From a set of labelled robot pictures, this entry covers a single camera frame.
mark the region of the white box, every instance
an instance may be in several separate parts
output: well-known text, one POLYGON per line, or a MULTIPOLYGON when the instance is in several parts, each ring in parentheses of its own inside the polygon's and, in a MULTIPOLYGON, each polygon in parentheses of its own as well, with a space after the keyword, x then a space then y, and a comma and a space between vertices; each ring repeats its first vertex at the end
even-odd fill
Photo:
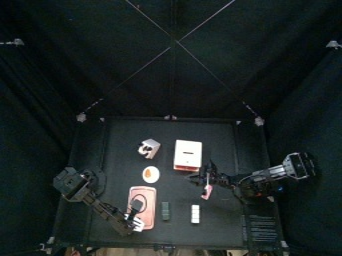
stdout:
POLYGON ((202 166, 202 142, 176 140, 173 169, 197 172, 202 166))

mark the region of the black table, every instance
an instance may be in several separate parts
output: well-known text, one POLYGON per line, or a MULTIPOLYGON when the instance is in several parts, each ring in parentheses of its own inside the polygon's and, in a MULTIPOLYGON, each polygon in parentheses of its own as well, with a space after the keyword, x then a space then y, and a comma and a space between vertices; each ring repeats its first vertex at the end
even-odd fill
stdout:
MULTIPOLYGON (((200 199, 203 188, 184 179, 189 173, 173 170, 176 139, 200 141, 202 164, 211 159, 219 172, 228 175, 247 174, 268 167, 263 129, 250 121, 105 118, 80 123, 69 165, 76 170, 101 168, 107 183, 99 199, 121 210, 125 210, 132 186, 153 187, 155 226, 152 230, 121 237, 85 204, 61 199, 53 231, 56 247, 232 249, 252 246, 248 242, 251 233, 246 229, 246 207, 231 191, 215 186, 206 201, 200 199), (149 138, 161 144, 153 159, 145 159, 137 153, 137 144, 149 138), (147 166, 155 166, 160 171, 153 184, 141 178, 147 166), (168 221, 161 220, 161 202, 169 202, 168 221), (192 204, 200 205, 199 224, 191 224, 192 204)), ((275 214, 278 221, 274 209, 275 204, 266 205, 262 214, 275 214)))

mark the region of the toy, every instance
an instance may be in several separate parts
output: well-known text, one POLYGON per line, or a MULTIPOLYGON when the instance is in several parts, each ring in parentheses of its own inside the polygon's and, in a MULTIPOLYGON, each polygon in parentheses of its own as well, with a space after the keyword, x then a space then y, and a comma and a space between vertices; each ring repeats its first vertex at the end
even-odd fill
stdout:
POLYGON ((212 186, 208 184, 208 181, 210 181, 210 173, 207 172, 207 185, 204 187, 204 191, 200 196, 204 200, 208 200, 208 197, 212 191, 212 186))
POLYGON ((199 215, 200 215, 200 210, 199 210, 199 205, 191 205, 191 223, 192 224, 199 224, 199 215))
POLYGON ((139 149, 137 152, 140 155, 144 156, 144 158, 147 159, 152 159, 157 150, 160 148, 160 143, 156 142, 152 139, 144 140, 140 144, 139 144, 139 149))
POLYGON ((169 203, 161 202, 161 219, 169 220, 169 203))

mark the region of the black backdrop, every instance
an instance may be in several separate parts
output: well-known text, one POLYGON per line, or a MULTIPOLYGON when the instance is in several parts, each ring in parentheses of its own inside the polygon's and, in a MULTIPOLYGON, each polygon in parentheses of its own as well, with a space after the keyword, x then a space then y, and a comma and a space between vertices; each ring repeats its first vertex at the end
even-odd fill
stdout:
POLYGON ((274 164, 320 174, 282 201, 292 248, 340 248, 342 1, 1 1, 1 252, 49 236, 75 115, 266 119, 274 164))

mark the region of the white object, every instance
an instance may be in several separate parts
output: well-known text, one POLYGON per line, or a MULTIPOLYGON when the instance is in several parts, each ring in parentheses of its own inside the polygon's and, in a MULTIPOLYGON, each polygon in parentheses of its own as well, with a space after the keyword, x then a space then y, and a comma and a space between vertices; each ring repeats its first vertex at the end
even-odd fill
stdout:
POLYGON ((160 143, 152 139, 148 139, 148 140, 144 140, 139 144, 139 146, 140 146, 137 149, 139 154, 143 155, 144 158, 152 159, 157 149, 160 148, 160 143))
POLYGON ((199 224, 199 205, 191 205, 191 223, 199 224))
POLYGON ((263 126, 264 125, 264 120, 262 119, 260 116, 258 116, 255 119, 254 119, 254 123, 256 126, 263 126))
POLYGON ((141 175, 147 183, 155 183, 159 180, 160 172, 156 167, 148 166, 144 168, 141 175))
POLYGON ((25 45, 20 38, 16 38, 14 41, 10 41, 10 42, 0 42, 0 45, 12 45, 12 44, 14 44, 16 47, 18 45, 25 45))
POLYGON ((167 116, 164 116, 164 119, 165 119, 165 120, 176 120, 176 116, 173 116, 173 115, 167 115, 167 116))
POLYGON ((173 169, 197 172, 202 166, 202 142, 176 140, 173 169))
POLYGON ((288 245, 287 245, 287 243, 286 243, 284 240, 280 241, 280 244, 282 244, 282 247, 283 247, 283 248, 288 248, 288 245))
POLYGON ((271 203, 274 203, 274 197, 272 196, 267 196, 267 199, 271 203))
POLYGON ((327 47, 327 48, 335 48, 335 50, 336 50, 338 47, 342 48, 342 45, 340 45, 335 40, 332 40, 332 41, 330 41, 330 42, 327 43, 326 47, 327 47))
POLYGON ((87 115, 84 113, 80 113, 79 115, 76 115, 76 120, 77 122, 84 122, 87 120, 87 115))

